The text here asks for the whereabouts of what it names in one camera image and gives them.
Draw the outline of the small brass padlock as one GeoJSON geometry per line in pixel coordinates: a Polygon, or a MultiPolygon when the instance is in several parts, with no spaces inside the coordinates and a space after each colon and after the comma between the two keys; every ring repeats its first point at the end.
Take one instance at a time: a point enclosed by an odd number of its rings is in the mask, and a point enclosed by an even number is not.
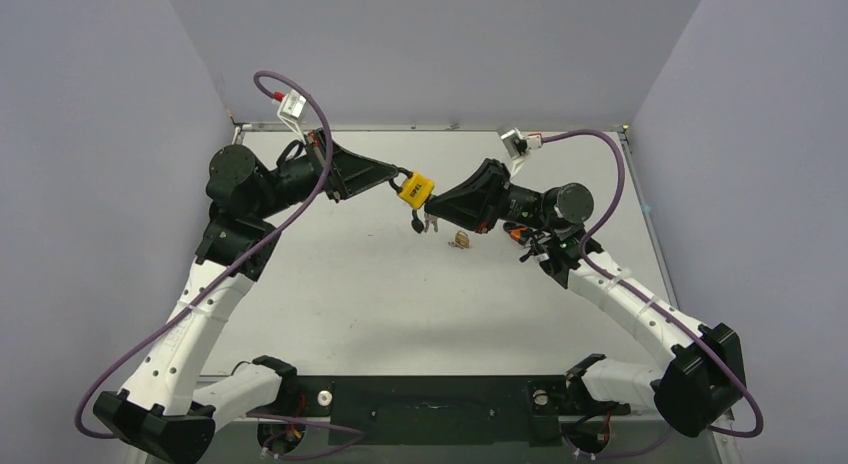
{"type": "Polygon", "coordinates": [[[471,247],[470,238],[465,231],[457,231],[452,241],[449,244],[458,249],[468,249],[471,247]]]}

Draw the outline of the orange black padlock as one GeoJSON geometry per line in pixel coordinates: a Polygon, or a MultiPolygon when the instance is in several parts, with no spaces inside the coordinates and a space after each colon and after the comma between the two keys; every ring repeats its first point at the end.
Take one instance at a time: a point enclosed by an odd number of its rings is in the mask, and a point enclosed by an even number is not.
{"type": "Polygon", "coordinates": [[[515,222],[504,222],[503,230],[509,235],[509,237],[513,241],[515,241],[521,246],[525,246],[529,239],[529,229],[525,225],[515,222]]]}

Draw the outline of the yellow padlock with keys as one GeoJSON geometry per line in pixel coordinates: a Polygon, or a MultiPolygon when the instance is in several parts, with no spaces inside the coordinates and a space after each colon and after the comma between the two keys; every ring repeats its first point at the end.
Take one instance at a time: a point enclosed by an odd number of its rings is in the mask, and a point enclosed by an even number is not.
{"type": "Polygon", "coordinates": [[[402,183],[398,184],[394,178],[388,180],[388,184],[398,198],[406,203],[411,209],[411,227],[417,234],[426,233],[430,224],[427,219],[422,219],[419,212],[433,196],[435,183],[433,180],[418,172],[405,168],[398,169],[398,177],[403,177],[402,183]]]}

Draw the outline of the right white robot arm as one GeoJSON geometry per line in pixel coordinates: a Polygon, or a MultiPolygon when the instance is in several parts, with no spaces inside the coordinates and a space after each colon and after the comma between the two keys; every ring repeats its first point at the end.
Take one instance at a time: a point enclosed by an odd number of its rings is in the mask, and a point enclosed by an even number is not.
{"type": "Polygon", "coordinates": [[[594,304],[651,356],[633,364],[593,354],[566,374],[564,397],[578,411],[616,403],[658,412],[672,429],[696,437],[742,399],[744,362],[738,335],[685,316],[634,279],[587,235],[594,210],[580,183],[534,191],[486,159],[461,184],[427,199],[429,217],[478,234],[499,221],[526,227],[527,258],[562,288],[594,304]]]}

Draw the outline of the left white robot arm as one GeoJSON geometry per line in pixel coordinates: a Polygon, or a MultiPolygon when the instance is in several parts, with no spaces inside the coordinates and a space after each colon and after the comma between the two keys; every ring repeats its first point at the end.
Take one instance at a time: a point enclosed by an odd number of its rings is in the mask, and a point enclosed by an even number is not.
{"type": "Polygon", "coordinates": [[[214,435],[265,406],[291,411],[294,366],[261,356],[205,388],[198,377],[233,311],[259,280],[280,236],[270,218],[298,216],[320,195],[342,201],[402,174],[396,165],[352,153],[322,130],[292,142],[275,168],[234,144],[209,164],[212,203],[183,292],[166,328],[146,342],[145,358],[116,391],[96,399],[95,416],[121,441],[168,463],[195,463],[214,435]]]}

